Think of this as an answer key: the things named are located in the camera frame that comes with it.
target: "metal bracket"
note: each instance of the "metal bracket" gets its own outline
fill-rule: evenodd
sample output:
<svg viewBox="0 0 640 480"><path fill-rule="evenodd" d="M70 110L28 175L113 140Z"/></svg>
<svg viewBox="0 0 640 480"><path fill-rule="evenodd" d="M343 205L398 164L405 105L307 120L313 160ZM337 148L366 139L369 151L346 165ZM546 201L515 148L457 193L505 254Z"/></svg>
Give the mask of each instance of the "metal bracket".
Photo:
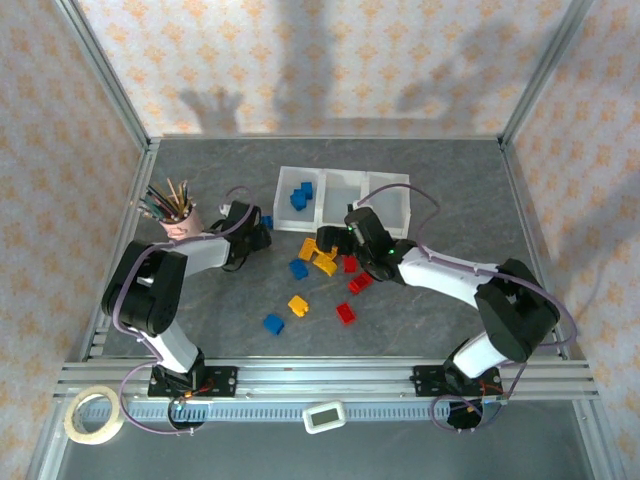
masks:
<svg viewBox="0 0 640 480"><path fill-rule="evenodd" d="M236 395L238 385L238 367L204 367L204 381L213 382L213 388L206 392L199 393L198 397L229 397ZM170 397L175 398L184 394L183 391L172 388L162 378L154 378L149 381L149 397Z"/></svg>
<svg viewBox="0 0 640 480"><path fill-rule="evenodd" d="M473 383L466 385L459 392L454 392L444 377L444 367L440 365L416 365L413 375L409 377L416 391L416 397L439 397L440 395L460 395L462 397L482 397L485 394L495 395L502 390L502 379L497 368L490 368ZM491 392L483 391L482 385Z"/></svg>

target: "digital display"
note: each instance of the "digital display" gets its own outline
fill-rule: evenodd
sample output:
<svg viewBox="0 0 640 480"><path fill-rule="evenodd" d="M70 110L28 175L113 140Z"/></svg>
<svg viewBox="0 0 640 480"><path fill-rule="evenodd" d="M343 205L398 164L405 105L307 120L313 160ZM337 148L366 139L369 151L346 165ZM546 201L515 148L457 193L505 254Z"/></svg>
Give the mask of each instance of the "digital display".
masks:
<svg viewBox="0 0 640 480"><path fill-rule="evenodd" d="M340 420L340 417L338 416L338 410L335 408L311 415L311 423L313 423L314 427L324 425L325 423L335 422L336 420Z"/></svg>

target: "blue block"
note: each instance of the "blue block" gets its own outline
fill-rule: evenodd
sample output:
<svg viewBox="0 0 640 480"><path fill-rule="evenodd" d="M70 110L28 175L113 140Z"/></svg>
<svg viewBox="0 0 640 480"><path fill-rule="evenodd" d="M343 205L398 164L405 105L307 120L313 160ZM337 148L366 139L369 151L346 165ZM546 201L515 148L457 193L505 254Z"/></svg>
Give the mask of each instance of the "blue block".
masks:
<svg viewBox="0 0 640 480"><path fill-rule="evenodd" d="M295 189L289 198L291 199L291 205L293 205L293 208L298 212L307 208L307 198L304 196L302 190Z"/></svg>
<svg viewBox="0 0 640 480"><path fill-rule="evenodd" d="M307 200L313 199L313 185L311 182L302 182L300 184L300 190L304 192L304 198Z"/></svg>
<svg viewBox="0 0 640 480"><path fill-rule="evenodd" d="M276 317L273 313L267 315L267 318L262 322L264 328L269 330L274 335L280 335L280 332L284 328L284 322L280 317Z"/></svg>
<svg viewBox="0 0 640 480"><path fill-rule="evenodd" d="M294 261L289 262L289 268L293 272L293 276L298 280L302 280L304 277L309 276L309 270L302 260L296 258Z"/></svg>
<svg viewBox="0 0 640 480"><path fill-rule="evenodd" d="M273 230L273 217L271 215L263 215L260 220L269 230Z"/></svg>

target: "yellow block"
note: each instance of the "yellow block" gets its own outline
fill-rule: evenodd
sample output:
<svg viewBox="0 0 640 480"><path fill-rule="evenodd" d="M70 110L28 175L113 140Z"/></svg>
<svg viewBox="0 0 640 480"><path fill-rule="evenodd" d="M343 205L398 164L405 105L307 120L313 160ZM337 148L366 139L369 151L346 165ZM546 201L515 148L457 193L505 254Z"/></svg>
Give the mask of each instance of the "yellow block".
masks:
<svg viewBox="0 0 640 480"><path fill-rule="evenodd" d="M298 258L305 262L310 262L313 253L317 251L316 241L313 238L305 238L300 253L298 253Z"/></svg>
<svg viewBox="0 0 640 480"><path fill-rule="evenodd" d="M305 302L300 296L296 295L291 300L289 300L289 308L299 317L304 317L305 314L309 311L309 304Z"/></svg>
<svg viewBox="0 0 640 480"><path fill-rule="evenodd" d="M338 270L338 265L331 261L331 258L324 253L319 253L313 264L330 277Z"/></svg>

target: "white plastic tray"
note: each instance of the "white plastic tray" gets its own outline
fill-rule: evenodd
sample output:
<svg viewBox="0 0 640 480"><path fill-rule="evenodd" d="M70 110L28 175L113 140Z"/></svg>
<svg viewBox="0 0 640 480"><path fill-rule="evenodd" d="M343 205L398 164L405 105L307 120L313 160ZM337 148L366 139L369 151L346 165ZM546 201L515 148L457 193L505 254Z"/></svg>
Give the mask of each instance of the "white plastic tray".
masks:
<svg viewBox="0 0 640 480"><path fill-rule="evenodd" d="M296 211L289 200L301 182L313 184L313 199L307 208ZM409 183L402 173L361 172L302 167L280 167L273 202L276 230L314 232L322 226L343 227L347 205L390 183ZM380 192L363 206L371 207L394 238L406 238L411 220L409 189L391 188Z"/></svg>

